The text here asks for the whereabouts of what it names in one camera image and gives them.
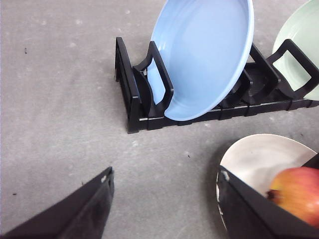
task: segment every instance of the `dish rack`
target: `dish rack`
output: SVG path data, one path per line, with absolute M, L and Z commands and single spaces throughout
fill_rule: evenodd
M 273 66 L 273 63 L 287 51 L 311 76 L 311 79 L 296 91 Z M 128 115 L 128 133 L 172 125 L 182 126 L 207 120 L 227 120 L 232 117 L 248 117 L 266 112 L 312 108 L 319 105 L 319 101 L 304 99 L 305 95 L 319 85 L 319 69 L 292 40 L 285 40 L 279 49 L 268 58 L 265 58 L 253 44 L 250 56 L 254 62 L 246 63 L 237 83 L 219 105 L 198 118 L 189 121 L 175 121 L 164 116 L 173 97 L 174 89 L 155 42 L 150 42 L 146 58 L 139 65 L 132 67 L 124 41 L 121 37 L 117 37 L 115 80 L 120 82 L 122 88 Z M 165 87 L 164 98 L 157 105 L 154 104 L 152 89 L 147 80 L 147 67 L 153 60 Z

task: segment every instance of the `apple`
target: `apple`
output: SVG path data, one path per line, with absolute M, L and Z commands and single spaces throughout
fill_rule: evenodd
M 319 228 L 319 170 L 290 168 L 272 181 L 268 199 L 304 222 Z

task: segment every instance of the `white plate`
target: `white plate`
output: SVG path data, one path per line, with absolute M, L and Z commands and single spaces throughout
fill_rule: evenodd
M 221 165 L 266 196 L 273 178 L 282 170 L 300 167 L 317 153 L 307 146 L 275 134 L 255 134 L 234 143 Z

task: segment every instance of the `gray surface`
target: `gray surface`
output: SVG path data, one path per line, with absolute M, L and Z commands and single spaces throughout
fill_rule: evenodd
M 231 143 L 267 132 L 319 150 L 319 108 L 128 135 L 113 78 L 115 37 L 124 38 L 133 63 L 141 61 L 163 2 L 1 1 L 3 232 L 112 165 L 116 193 L 104 238 L 225 238 L 214 180 Z M 262 53 L 271 53 L 281 25 L 304 2 L 254 0 Z

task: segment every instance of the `black object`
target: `black object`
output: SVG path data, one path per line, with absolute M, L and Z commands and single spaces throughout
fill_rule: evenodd
M 273 63 L 289 51 L 311 79 L 297 91 L 293 91 Z M 170 125 L 187 125 L 206 120 L 225 120 L 237 116 L 253 116 L 273 111 L 290 111 L 298 108 L 315 107 L 318 101 L 304 100 L 303 97 L 319 84 L 319 69 L 290 39 L 265 59 L 253 44 L 250 55 L 254 63 L 247 63 L 238 82 L 226 98 L 208 113 L 190 121 L 174 121 L 164 116 L 173 96 L 173 86 L 169 79 L 160 53 L 153 41 L 148 54 L 138 66 L 131 66 L 125 44 L 121 37 L 116 38 L 115 80 L 122 88 L 128 115 L 128 133 L 141 129 L 158 129 Z M 155 105 L 152 89 L 147 80 L 147 67 L 154 59 L 165 86 L 162 102 Z
M 304 166 L 319 164 L 319 154 Z M 318 239 L 319 230 L 264 198 L 226 168 L 218 172 L 219 208 L 230 239 Z
M 1 239 L 100 239 L 113 200 L 113 178 L 112 168 L 104 170 L 70 196 Z

